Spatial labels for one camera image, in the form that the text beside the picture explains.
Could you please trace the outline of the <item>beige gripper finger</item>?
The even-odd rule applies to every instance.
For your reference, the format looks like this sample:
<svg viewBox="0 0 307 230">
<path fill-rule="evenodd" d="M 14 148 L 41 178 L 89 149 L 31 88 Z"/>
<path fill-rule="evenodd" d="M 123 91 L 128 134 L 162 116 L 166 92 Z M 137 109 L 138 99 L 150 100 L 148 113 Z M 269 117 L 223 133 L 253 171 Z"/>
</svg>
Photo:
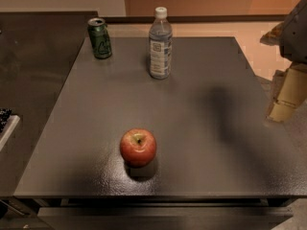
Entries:
<svg viewBox="0 0 307 230">
<path fill-rule="evenodd" d="M 274 122 L 285 122 L 306 100 L 307 64 L 293 62 L 286 71 L 275 71 L 266 117 Z"/>
</svg>

